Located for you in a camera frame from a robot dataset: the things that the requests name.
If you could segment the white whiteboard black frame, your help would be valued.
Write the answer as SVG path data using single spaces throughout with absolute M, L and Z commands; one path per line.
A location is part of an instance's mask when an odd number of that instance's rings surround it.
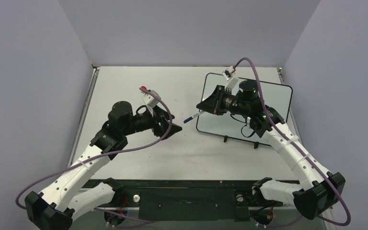
M 205 78 L 202 99 L 210 96 L 217 85 L 225 86 L 226 80 L 217 73 L 208 73 Z M 196 122 L 199 132 L 225 139 L 233 138 L 258 145 L 266 145 L 261 139 L 271 127 L 263 110 L 265 106 L 274 122 L 287 122 L 293 89 L 290 86 L 240 78 L 232 89 L 232 101 L 227 100 L 228 111 L 223 115 L 204 112 Z

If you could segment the white marker pen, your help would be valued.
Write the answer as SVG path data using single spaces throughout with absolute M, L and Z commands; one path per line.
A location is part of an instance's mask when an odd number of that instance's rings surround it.
M 203 113 L 204 113 L 205 111 L 199 111 L 198 113 L 196 113 L 196 114 L 194 114 L 194 115 L 192 115 L 192 116 L 190 116 L 190 117 L 192 117 L 193 119 L 195 119 L 195 118 L 197 118 L 197 117 L 199 117 L 200 115 L 202 115 Z

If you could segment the blue marker cap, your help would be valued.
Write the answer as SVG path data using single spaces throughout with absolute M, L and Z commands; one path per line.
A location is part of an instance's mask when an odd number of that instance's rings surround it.
M 189 118 L 185 119 L 185 120 L 183 121 L 183 123 L 184 123 L 184 124 L 186 124 L 186 123 L 188 123 L 188 122 L 189 122 L 189 121 L 191 121 L 191 120 L 193 120 L 193 118 L 192 118 L 192 117 L 189 117 Z

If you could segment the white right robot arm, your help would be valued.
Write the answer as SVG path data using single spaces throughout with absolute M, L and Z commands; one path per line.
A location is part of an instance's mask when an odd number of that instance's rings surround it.
M 196 107 L 213 115 L 242 116 L 246 125 L 274 148 L 299 181 L 288 184 L 266 177 L 252 186 L 254 203 L 277 201 L 293 205 L 303 217 L 312 220 L 339 202 L 345 178 L 339 172 L 330 172 L 309 154 L 283 117 L 274 108 L 262 105 L 261 97 L 260 84 L 244 80 L 235 95 L 218 85 Z

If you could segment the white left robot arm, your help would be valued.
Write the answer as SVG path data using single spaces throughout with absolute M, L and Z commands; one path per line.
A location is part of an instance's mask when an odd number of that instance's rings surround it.
M 171 123 L 174 115 L 157 105 L 143 113 L 133 113 L 129 102 L 115 103 L 108 120 L 94 136 L 85 151 L 51 185 L 41 192 L 30 192 L 25 197 L 27 216 L 41 230 L 68 230 L 73 221 L 96 207 L 109 203 L 118 206 L 124 193 L 106 182 L 81 194 L 79 190 L 114 156 L 128 144 L 127 136 L 151 130 L 156 137 L 169 138 L 182 130 Z

